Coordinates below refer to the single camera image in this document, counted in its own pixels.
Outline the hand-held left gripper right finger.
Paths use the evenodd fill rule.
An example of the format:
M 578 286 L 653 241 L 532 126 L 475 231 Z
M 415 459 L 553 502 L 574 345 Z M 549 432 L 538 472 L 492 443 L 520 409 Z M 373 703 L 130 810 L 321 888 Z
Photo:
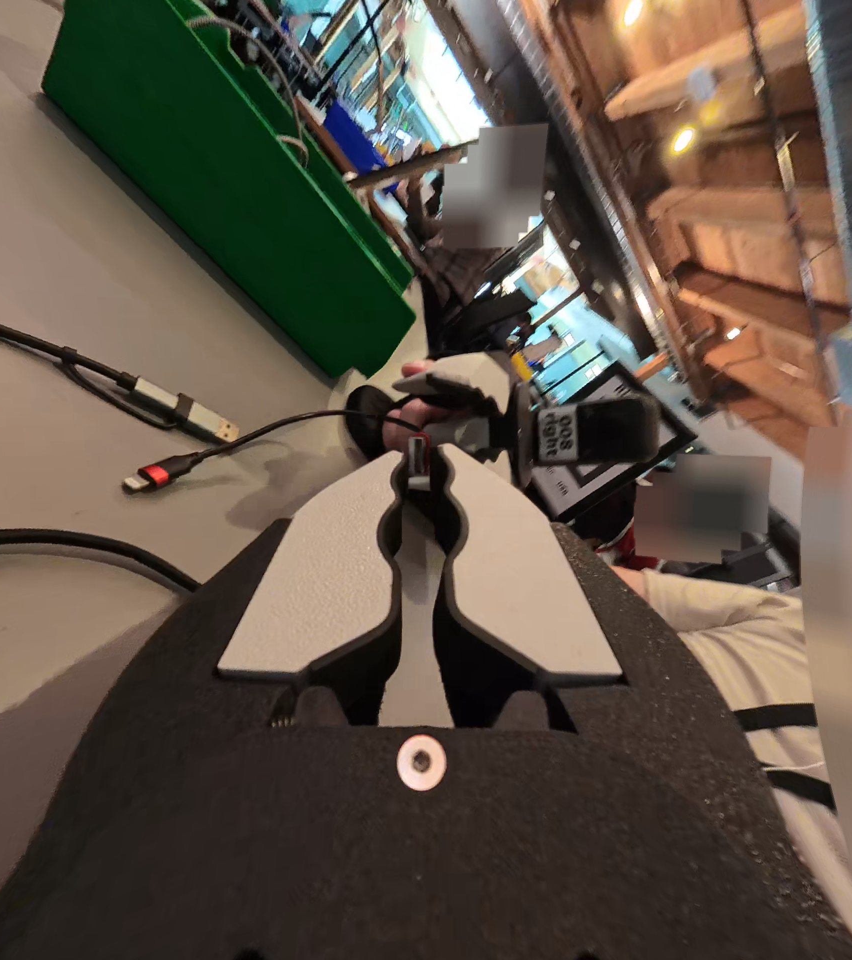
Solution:
M 565 691 L 622 687 L 625 671 L 546 516 L 511 482 L 445 443 L 431 455 L 443 566 L 433 650 L 458 728 L 490 728 L 518 692 L 571 728 Z

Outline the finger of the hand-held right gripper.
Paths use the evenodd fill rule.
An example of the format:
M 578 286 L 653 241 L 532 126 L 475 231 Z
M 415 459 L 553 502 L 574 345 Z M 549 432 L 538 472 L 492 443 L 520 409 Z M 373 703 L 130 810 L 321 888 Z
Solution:
M 480 415 L 455 415 L 425 424 L 420 433 L 432 449 L 451 445 L 477 460 L 496 460 L 502 448 L 493 442 L 492 418 Z
M 468 353 L 429 361 L 392 383 L 396 392 L 443 410 L 507 414 L 514 381 L 492 354 Z

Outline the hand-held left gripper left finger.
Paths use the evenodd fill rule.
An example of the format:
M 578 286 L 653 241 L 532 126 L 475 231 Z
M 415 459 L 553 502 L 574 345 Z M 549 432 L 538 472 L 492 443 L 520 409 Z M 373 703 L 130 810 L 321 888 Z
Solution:
M 401 652 L 407 462 L 389 452 L 326 486 L 281 534 L 217 665 L 221 678 L 333 690 L 374 726 Z

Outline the green plastic box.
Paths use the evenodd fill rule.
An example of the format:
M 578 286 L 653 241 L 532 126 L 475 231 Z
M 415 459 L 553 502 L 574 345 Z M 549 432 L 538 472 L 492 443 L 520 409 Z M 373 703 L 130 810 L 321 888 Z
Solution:
M 413 269 L 231 35 L 202 2 L 65 2 L 42 90 L 328 377 L 370 378 Z

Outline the person's right hand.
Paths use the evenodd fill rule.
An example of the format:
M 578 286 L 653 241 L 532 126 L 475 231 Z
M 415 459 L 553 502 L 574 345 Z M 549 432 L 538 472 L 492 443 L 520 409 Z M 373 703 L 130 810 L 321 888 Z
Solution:
M 413 433 L 421 432 L 424 427 L 439 423 L 447 416 L 448 411 L 421 397 L 411 396 L 384 424 L 384 446 L 387 450 L 405 450 Z

